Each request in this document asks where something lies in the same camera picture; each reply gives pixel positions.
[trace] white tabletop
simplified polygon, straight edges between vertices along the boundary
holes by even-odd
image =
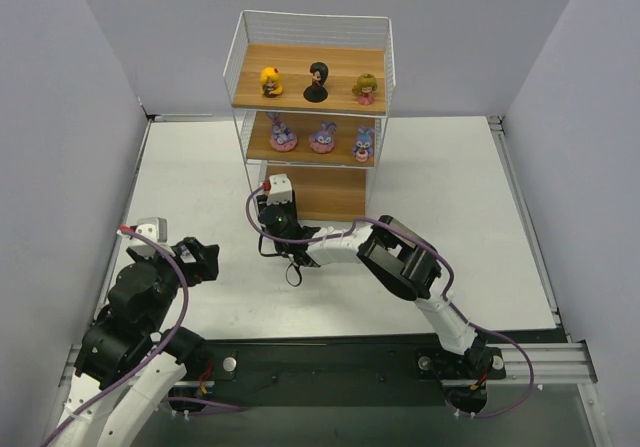
[[[302,286],[290,287],[288,262],[258,255],[244,214],[248,193],[233,122],[151,126],[127,222],[160,216],[171,244],[195,236],[220,245],[218,280],[190,289],[185,327],[208,339],[433,332],[413,303],[362,265],[305,269]],[[449,260],[456,304],[475,323],[555,326],[483,117],[391,119],[367,214],[392,215]],[[125,248],[115,272],[131,262]],[[181,301],[179,294],[165,327]]]

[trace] wooden panel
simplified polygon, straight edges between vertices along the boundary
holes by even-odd
[[[329,77],[324,84],[329,97],[324,102],[307,101],[302,93],[311,85],[309,67],[324,62]],[[262,95],[260,72],[275,67],[282,76],[284,92],[274,98]],[[376,101],[360,105],[351,92],[362,74],[370,73],[378,80]],[[312,110],[363,115],[385,115],[384,50],[309,45],[249,44],[244,58],[233,106],[263,110]]]
[[[287,174],[296,192],[298,218],[351,221],[365,215],[366,170],[270,165],[267,176]]]
[[[373,167],[374,158],[358,162],[353,155],[358,127],[363,125],[375,129],[375,119],[371,117],[347,117],[342,115],[283,113],[280,119],[298,136],[298,145],[289,152],[278,152],[271,140],[271,119],[264,112],[256,113],[256,120],[249,140],[247,158],[254,160],[278,160],[282,162],[313,162],[315,164],[357,165]],[[320,130],[320,122],[334,122],[336,146],[328,154],[318,154],[309,146],[309,136]]]

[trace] figurine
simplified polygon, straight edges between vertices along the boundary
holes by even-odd
[[[260,92],[265,97],[277,97],[282,94],[282,82],[280,82],[280,72],[273,67],[267,67],[260,73]]]
[[[271,147],[278,152],[289,152],[298,144],[298,137],[291,132],[291,129],[280,120],[279,112],[266,112],[271,119]]]
[[[333,122],[328,124],[324,121],[320,123],[320,127],[321,129],[318,132],[309,136],[309,145],[314,152],[326,154],[331,152],[336,146],[334,134],[336,133],[337,127]]]
[[[378,89],[378,82],[373,74],[362,74],[358,77],[356,85],[353,86],[351,92],[358,96],[358,103],[360,105],[371,105],[376,100],[373,97],[373,92]]]
[[[304,98],[309,102],[322,102],[329,95],[324,88],[324,83],[329,77],[329,67],[322,62],[314,62],[309,72],[311,72],[311,85],[305,89]]]
[[[371,127],[358,127],[356,145],[353,146],[353,155],[358,162],[366,162],[369,157],[373,157],[373,134],[375,131]]]

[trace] gray wall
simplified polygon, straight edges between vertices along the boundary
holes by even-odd
[[[84,0],[0,0],[0,442],[39,444],[146,120]]]
[[[149,113],[228,114],[222,69],[243,9],[393,21],[393,110],[504,114],[568,0],[87,0]]]
[[[506,120],[562,317],[638,445],[640,0],[571,0]]]

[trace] white wire frame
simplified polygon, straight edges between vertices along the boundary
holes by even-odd
[[[242,122],[239,124],[239,113],[232,106],[233,120],[236,126],[238,142],[245,164],[247,180],[251,187],[255,187],[256,180],[262,180],[266,175],[268,165],[295,165],[305,167],[334,167],[366,169],[366,203],[369,204],[376,172],[380,163],[382,147],[389,120],[391,100],[396,86],[395,77],[395,57],[393,51],[393,30],[391,19],[388,17],[374,16],[348,16],[348,15],[318,15],[301,14],[289,12],[270,12],[258,10],[245,10],[240,13],[238,24],[225,64],[223,77],[227,90],[229,103],[233,105],[236,88],[242,71],[242,64],[250,43],[272,43],[272,44],[302,44],[302,45],[325,45],[337,47],[361,47],[379,48],[384,50],[385,68],[385,91],[386,91],[386,112],[383,115],[372,114],[349,114],[335,113],[336,115],[350,117],[375,118],[375,153],[373,167],[360,167],[354,165],[335,165],[326,163],[308,162],[278,162],[248,159],[247,151],[249,139],[255,121],[256,111],[247,111],[241,116]],[[289,111],[280,112],[309,113],[318,114],[318,111]]]

